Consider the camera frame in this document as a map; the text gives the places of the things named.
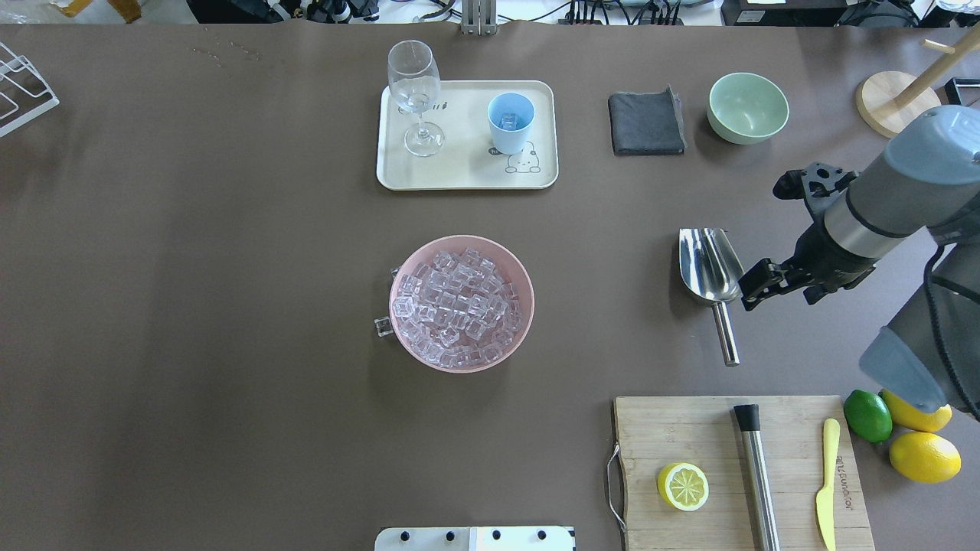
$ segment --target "blue cup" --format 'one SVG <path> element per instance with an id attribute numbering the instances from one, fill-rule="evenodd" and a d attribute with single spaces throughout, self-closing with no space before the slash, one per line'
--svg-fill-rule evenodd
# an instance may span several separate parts
<path id="1" fill-rule="evenodd" d="M 493 145 L 504 155 L 520 153 L 531 134 L 534 104 L 526 97 L 508 92 L 490 101 L 487 107 Z"/>

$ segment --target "green bowl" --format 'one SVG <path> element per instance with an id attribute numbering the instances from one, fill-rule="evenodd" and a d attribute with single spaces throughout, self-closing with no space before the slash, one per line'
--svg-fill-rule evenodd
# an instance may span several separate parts
<path id="1" fill-rule="evenodd" d="M 739 145 L 766 141 L 786 125 L 790 105 L 779 86 L 764 76 L 732 73 L 719 78 L 708 96 L 708 122 L 722 138 Z"/>

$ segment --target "yellow knife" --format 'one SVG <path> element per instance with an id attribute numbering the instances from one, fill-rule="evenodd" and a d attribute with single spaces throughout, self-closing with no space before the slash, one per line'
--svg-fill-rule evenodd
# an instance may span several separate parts
<path id="1" fill-rule="evenodd" d="M 836 419 L 823 422 L 823 487 L 816 492 L 816 523 L 829 551 L 837 551 L 834 540 L 834 467 L 837 446 L 841 441 L 841 424 Z"/>

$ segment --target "pink bowl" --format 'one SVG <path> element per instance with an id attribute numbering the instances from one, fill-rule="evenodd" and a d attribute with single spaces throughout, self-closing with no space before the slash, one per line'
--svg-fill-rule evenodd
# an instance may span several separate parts
<path id="1" fill-rule="evenodd" d="M 493 261 L 497 264 L 497 270 L 500 272 L 500 275 L 507 281 L 514 284 L 514 290 L 517 293 L 517 304 L 520 305 L 521 327 L 514 332 L 514 341 L 507 347 L 507 349 L 504 350 L 503 355 L 497 360 L 488 364 L 471 366 L 460 370 L 442 368 L 438 365 L 432 364 L 431 362 L 426 362 L 413 351 L 412 346 L 408 341 L 406 341 L 405 337 L 402 336 L 402 332 L 399 330 L 400 322 L 392 310 L 391 303 L 398 298 L 398 282 L 401 281 L 403 274 L 413 273 L 418 265 L 428 263 L 439 251 L 463 254 L 463 252 L 469 247 L 475 249 L 481 255 L 485 255 L 493 259 Z M 405 347 L 405 349 L 409 351 L 409 354 L 412 354 L 416 360 L 419 360 L 428 367 L 434 370 L 439 370 L 440 372 L 447 372 L 451 374 L 469 374 L 481 372 L 496 366 L 504 360 L 507 360 L 517 349 L 517 347 L 520 346 L 520 343 L 523 342 L 524 337 L 527 335 L 527 330 L 531 327 L 531 320 L 534 318 L 534 287 L 531 286 L 531 278 L 527 275 L 527 270 L 524 269 L 524 265 L 520 263 L 520 260 L 518 260 L 516 256 L 514 256 L 514 253 L 507 250 L 499 243 L 495 243 L 490 239 L 478 237 L 476 235 L 450 235 L 449 237 L 442 237 L 422 245 L 421 248 L 412 253 L 412 256 L 402 263 L 402 266 L 398 269 L 398 276 L 395 278 L 395 284 L 391 286 L 391 293 L 388 295 L 388 312 L 389 317 L 391 318 L 391 326 L 393 329 L 395 329 L 395 335 L 398 336 L 398 341 L 402 343 L 402 346 Z"/>

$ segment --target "metal scoop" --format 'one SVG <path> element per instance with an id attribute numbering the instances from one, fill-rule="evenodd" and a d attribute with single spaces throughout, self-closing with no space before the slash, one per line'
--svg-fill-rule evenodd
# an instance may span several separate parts
<path id="1" fill-rule="evenodd" d="M 691 292 L 711 304 L 725 365 L 739 365 L 738 349 L 728 319 L 728 305 L 740 296 L 744 270 L 724 230 L 717 227 L 680 230 L 680 275 Z"/>

